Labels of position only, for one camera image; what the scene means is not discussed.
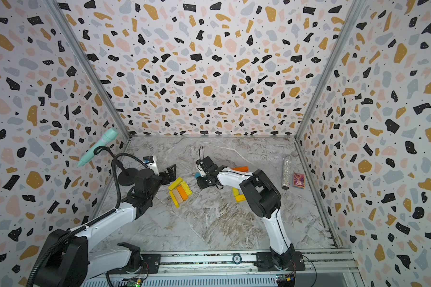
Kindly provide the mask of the yellow block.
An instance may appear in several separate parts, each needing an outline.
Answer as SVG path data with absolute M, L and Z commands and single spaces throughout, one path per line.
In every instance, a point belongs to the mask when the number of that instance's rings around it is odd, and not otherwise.
M 170 191 L 170 192 L 169 192 L 169 194 L 170 194 L 170 196 L 171 196 L 172 202 L 173 202 L 173 204 L 175 205 L 175 207 L 176 207 L 176 208 L 179 208 L 179 207 L 180 207 L 180 205 L 179 205 L 179 203 L 178 203 L 178 201 L 177 201 L 177 198 L 174 196 L 173 191 Z
M 183 188 L 183 190 L 184 190 L 184 192 L 185 192 L 185 194 L 186 194 L 187 196 L 190 196 L 190 195 L 192 194 L 192 191 L 191 191 L 191 189 L 190 189 L 190 187 L 188 186 L 188 184 L 187 184 L 187 182 L 186 182 L 186 181 L 182 181 L 182 182 L 180 183 L 180 186 Z
M 168 187 L 168 189 L 170 191 L 172 191 L 172 190 L 176 189 L 182 182 L 183 182 L 183 178 L 178 177 L 174 182 L 172 182 L 170 184 L 170 186 Z
M 246 201 L 246 198 L 244 195 L 237 195 L 235 196 L 235 200 L 236 202 L 243 202 L 243 201 Z

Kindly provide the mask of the yellow block front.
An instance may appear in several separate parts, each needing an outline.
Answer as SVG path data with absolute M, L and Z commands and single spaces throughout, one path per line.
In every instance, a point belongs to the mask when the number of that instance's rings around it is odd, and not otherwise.
M 236 202 L 243 202 L 243 201 L 246 201 L 246 198 L 244 195 L 237 195 L 235 196 L 235 200 Z

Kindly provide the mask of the yellow-green block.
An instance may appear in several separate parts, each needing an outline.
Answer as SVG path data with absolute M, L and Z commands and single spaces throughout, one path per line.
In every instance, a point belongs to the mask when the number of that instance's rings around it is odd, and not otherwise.
M 238 191 L 238 189 L 233 188 L 233 189 L 232 189 L 232 192 L 233 192 L 233 196 L 234 196 L 234 197 L 239 196 L 239 191 Z

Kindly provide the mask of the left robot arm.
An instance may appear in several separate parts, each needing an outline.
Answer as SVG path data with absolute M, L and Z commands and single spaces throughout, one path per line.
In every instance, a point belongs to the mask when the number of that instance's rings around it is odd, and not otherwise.
M 153 206 L 160 186 L 176 180 L 176 169 L 172 165 L 160 174 L 150 168 L 138 171 L 134 187 L 115 208 L 79 227 L 53 231 L 31 270 L 27 286 L 79 287 L 84 281 L 107 275 L 114 269 L 127 273 L 147 270 L 140 247 L 130 243 L 121 242 L 98 253 L 92 250 L 107 236 L 144 215 Z

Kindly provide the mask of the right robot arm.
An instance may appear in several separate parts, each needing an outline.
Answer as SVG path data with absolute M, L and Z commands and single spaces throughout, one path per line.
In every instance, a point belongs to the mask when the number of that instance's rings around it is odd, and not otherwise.
M 295 248 L 287 236 L 281 218 L 281 195 L 267 175 L 260 169 L 255 172 L 235 171 L 218 166 L 205 157 L 196 161 L 200 176 L 198 187 L 232 187 L 242 191 L 251 211 L 260 217 L 269 236 L 273 265 L 285 270 L 292 264 Z

